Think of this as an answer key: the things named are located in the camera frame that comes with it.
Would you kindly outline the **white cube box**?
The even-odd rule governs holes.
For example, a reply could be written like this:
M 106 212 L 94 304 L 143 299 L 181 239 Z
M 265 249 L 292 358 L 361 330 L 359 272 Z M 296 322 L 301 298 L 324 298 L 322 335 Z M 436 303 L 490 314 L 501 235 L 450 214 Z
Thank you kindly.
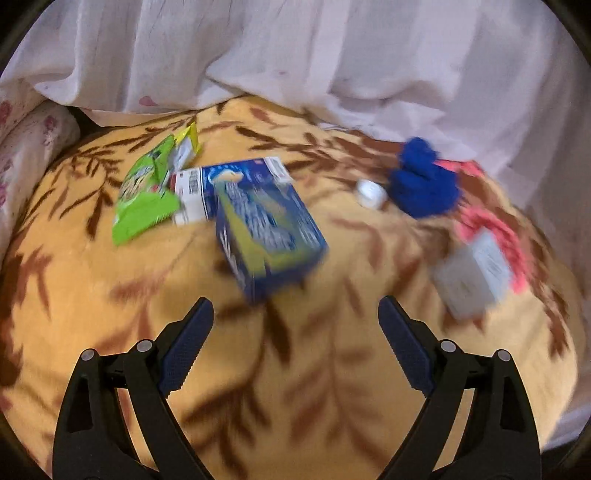
M 432 278 L 453 318 L 465 322 L 506 296 L 512 271 L 493 233 L 481 229 L 468 244 L 439 262 Z

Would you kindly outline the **green snack wrapper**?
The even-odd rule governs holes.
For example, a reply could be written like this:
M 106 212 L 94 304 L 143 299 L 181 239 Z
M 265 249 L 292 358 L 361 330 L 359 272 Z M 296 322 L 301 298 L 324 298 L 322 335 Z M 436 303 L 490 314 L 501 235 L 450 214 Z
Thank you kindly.
M 125 176 L 115 202 L 112 241 L 123 245 L 180 209 L 180 200 L 169 188 L 200 151 L 197 125 L 191 122 L 176 135 L 168 135 L 142 155 Z

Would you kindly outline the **blue cloth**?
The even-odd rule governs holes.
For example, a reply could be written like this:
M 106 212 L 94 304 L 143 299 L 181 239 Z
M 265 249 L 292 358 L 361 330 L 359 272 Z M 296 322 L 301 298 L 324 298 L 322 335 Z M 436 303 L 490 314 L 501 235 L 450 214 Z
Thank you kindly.
M 414 219 L 444 215 L 460 200 L 458 174 L 438 160 L 429 142 L 414 137 L 403 145 L 399 166 L 389 176 L 389 197 Z

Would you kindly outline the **blue snack box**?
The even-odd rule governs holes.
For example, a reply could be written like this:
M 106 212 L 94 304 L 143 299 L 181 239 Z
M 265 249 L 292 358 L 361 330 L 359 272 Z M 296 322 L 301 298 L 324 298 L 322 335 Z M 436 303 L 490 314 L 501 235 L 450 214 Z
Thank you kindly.
M 303 280 L 327 254 L 324 235 L 290 183 L 222 181 L 214 193 L 218 242 L 249 302 Z

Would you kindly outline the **white bottle cap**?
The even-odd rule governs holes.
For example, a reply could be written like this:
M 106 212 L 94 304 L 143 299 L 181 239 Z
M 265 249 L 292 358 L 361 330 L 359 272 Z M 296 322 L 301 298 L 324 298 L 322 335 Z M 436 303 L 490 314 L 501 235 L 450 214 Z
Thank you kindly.
M 355 196 L 361 206 L 370 210 L 380 210 L 388 199 L 386 190 L 368 179 L 356 182 Z

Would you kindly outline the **yellow floral plush blanket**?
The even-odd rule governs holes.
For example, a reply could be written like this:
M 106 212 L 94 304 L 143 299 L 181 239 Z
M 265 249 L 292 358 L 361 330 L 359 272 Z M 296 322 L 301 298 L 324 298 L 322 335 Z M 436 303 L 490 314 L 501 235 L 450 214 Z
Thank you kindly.
M 304 280 L 249 304 L 211 222 L 163 223 L 122 246 L 115 201 L 144 153 L 195 122 L 200 165 L 273 155 L 294 178 L 329 251 Z M 423 402 L 378 324 L 395 296 L 464 350 L 514 356 L 547 442 L 573 395 L 585 349 L 580 295 L 549 242 L 474 162 L 449 162 L 462 197 L 415 220 L 353 196 L 384 180 L 400 147 L 328 132 L 256 98 L 89 136 L 50 163 L 19 215 L 1 269 L 1 410 L 29 454 L 52 463 L 59 407 L 78 355 L 124 352 L 199 297 L 215 324 L 169 403 L 218 479 L 373 479 Z M 453 318 L 434 267 L 490 230 L 511 287 L 472 320 Z

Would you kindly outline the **folded pink floral quilt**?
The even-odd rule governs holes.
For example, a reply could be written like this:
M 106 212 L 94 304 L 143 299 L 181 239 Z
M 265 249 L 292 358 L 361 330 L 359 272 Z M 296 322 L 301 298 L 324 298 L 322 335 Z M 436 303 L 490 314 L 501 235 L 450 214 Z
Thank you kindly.
M 80 138 L 69 110 L 19 81 L 1 88 L 1 252 L 51 162 Z

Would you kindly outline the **white sheer floral curtain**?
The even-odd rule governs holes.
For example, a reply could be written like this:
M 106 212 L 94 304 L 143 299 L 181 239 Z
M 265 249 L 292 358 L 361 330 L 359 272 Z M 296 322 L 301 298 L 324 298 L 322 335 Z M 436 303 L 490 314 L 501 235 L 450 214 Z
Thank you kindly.
M 249 93 L 478 161 L 590 281 L 590 67 L 541 1 L 55 1 L 1 76 L 117 122 Z

